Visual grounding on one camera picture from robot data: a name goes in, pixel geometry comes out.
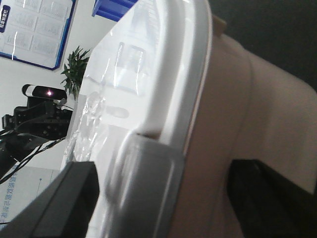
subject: white wall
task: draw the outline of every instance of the white wall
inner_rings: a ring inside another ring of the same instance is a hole
[[[94,0],[77,0],[68,42],[65,47],[67,56],[80,45],[92,49],[103,36],[114,26],[115,22],[100,16],[92,17]],[[45,85],[63,88],[60,82],[64,79],[61,70],[50,71],[28,64],[0,58],[0,117],[12,114],[17,106],[26,105],[27,98],[21,93],[24,84]],[[37,155],[30,166],[48,169],[60,169],[66,142]]]

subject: blue object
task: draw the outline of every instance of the blue object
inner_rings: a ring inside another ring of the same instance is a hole
[[[96,0],[93,16],[96,14],[113,21],[119,21],[138,0]]]
[[[6,27],[6,22],[8,21],[8,17],[10,14],[11,7],[8,5],[4,5],[2,7],[2,12],[1,12],[1,21],[0,21],[0,33],[3,33],[5,31]]]

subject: gray plastic part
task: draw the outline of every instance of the gray plastic part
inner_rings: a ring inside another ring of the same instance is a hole
[[[113,160],[109,169],[106,197],[110,210],[106,237],[166,237],[184,161],[181,152],[155,140],[132,135],[121,165],[117,166],[118,161]]]

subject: dark background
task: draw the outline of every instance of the dark background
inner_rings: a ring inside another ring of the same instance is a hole
[[[225,33],[317,91],[317,0],[209,0]]]

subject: green leaves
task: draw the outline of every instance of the green leaves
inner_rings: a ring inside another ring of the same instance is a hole
[[[75,100],[80,91],[80,86],[83,81],[85,69],[89,60],[89,57],[84,58],[86,54],[90,51],[84,51],[83,49],[77,47],[75,51],[69,54],[67,60],[68,64],[64,64],[64,71],[60,74],[65,74],[66,78],[61,82],[65,83],[65,91],[69,94],[73,94]]]

